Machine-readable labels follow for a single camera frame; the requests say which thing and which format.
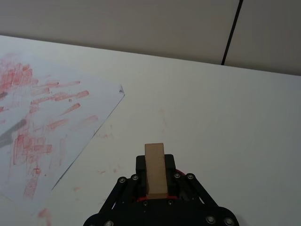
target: wooden block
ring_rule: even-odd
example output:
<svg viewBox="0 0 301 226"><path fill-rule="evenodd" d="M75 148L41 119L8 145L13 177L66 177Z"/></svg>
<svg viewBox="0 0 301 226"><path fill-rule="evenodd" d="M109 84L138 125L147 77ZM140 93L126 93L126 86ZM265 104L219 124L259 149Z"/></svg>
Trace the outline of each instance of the wooden block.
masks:
<svg viewBox="0 0 301 226"><path fill-rule="evenodd" d="M166 198L168 191L163 143L145 144L144 148L147 175L147 198Z"/></svg>

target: black line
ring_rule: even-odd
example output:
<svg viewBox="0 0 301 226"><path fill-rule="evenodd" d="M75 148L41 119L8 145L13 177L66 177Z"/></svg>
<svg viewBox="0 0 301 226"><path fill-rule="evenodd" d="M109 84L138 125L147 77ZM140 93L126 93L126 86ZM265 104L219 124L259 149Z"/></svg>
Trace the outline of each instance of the black line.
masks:
<svg viewBox="0 0 301 226"><path fill-rule="evenodd" d="M236 22L237 22L237 19L238 19L239 12L240 12L241 6L243 4L243 1L244 0L239 0L239 3L238 3L238 7L237 7L236 14L235 14L235 17L234 17L234 21L233 21L233 24L232 24L231 32L230 32L228 42L227 42L227 46L226 46L226 49L225 49L225 53L224 53L224 56L222 58L222 65L224 65L225 61L226 61L227 53L228 53L228 50L229 50L229 47L230 47L230 43L231 43L231 40L232 40L232 36L233 36L234 30L235 30Z"/></svg>

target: white paper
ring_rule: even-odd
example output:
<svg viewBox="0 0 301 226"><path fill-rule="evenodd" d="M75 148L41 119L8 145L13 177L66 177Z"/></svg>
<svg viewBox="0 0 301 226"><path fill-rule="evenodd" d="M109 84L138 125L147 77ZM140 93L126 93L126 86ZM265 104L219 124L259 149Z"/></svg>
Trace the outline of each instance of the white paper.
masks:
<svg viewBox="0 0 301 226"><path fill-rule="evenodd" d="M28 54L0 59L0 191L34 213L124 96Z"/></svg>

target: metal screw head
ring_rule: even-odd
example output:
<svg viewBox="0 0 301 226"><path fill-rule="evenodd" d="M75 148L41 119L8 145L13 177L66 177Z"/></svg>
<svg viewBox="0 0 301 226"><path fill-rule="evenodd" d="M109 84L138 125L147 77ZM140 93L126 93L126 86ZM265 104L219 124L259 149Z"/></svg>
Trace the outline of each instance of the metal screw head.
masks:
<svg viewBox="0 0 301 226"><path fill-rule="evenodd" d="M138 176L137 175L133 175L132 179L133 180L138 180Z"/></svg>
<svg viewBox="0 0 301 226"><path fill-rule="evenodd" d="M121 179L119 180L120 183L124 183L125 181L126 181L125 178L121 178Z"/></svg>
<svg viewBox="0 0 301 226"><path fill-rule="evenodd" d="M113 226L113 225L114 225L114 223L109 220L109 221L105 222L103 226Z"/></svg>
<svg viewBox="0 0 301 226"><path fill-rule="evenodd" d="M224 223L225 223L227 226L234 226L234 220L231 219L231 218L225 218L225 219L224 219Z"/></svg>
<svg viewBox="0 0 301 226"><path fill-rule="evenodd" d="M181 176L181 175L180 175L179 173L175 173L175 174L174 174L174 177L175 177L175 178L180 178L180 176Z"/></svg>
<svg viewBox="0 0 301 226"><path fill-rule="evenodd" d="M187 177L188 177L188 179L190 179L190 180L194 178L194 176L193 176L192 174L188 174Z"/></svg>
<svg viewBox="0 0 301 226"><path fill-rule="evenodd" d="M206 217L206 221L207 221L209 224L211 224L211 225L213 225L213 224L216 223L216 220L215 220L214 216L207 216L207 217Z"/></svg>

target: white table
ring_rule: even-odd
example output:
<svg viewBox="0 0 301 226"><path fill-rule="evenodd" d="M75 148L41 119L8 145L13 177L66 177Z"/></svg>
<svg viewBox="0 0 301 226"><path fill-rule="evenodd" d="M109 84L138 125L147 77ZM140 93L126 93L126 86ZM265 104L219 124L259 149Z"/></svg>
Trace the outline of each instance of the white table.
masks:
<svg viewBox="0 0 301 226"><path fill-rule="evenodd" d="M159 142L241 226L300 224L301 77L4 36L0 46L103 76L126 94L41 207L52 226L81 226L118 177L135 173L144 144ZM46 226L3 196L0 221Z"/></svg>

